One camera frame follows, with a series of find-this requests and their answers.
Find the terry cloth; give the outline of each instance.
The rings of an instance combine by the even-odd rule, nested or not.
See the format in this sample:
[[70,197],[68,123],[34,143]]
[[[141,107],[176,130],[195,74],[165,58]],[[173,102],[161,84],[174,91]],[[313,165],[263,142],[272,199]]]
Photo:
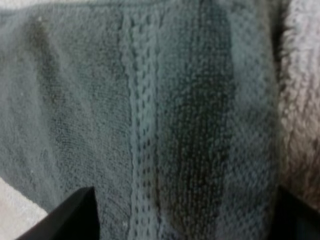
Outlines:
[[0,13],[0,176],[46,211],[94,186],[103,240],[264,239],[277,88],[263,0]]

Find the fabric texture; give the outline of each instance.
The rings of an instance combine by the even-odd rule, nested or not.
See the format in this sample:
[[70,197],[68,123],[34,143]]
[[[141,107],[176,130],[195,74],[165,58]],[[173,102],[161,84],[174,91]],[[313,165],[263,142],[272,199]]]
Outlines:
[[320,211],[320,5],[291,0],[284,15],[279,111],[282,182]]
[[0,14],[0,176],[45,210],[94,186],[101,239],[265,239],[277,88],[263,0]]
[[47,213],[0,178],[0,239],[13,240]]

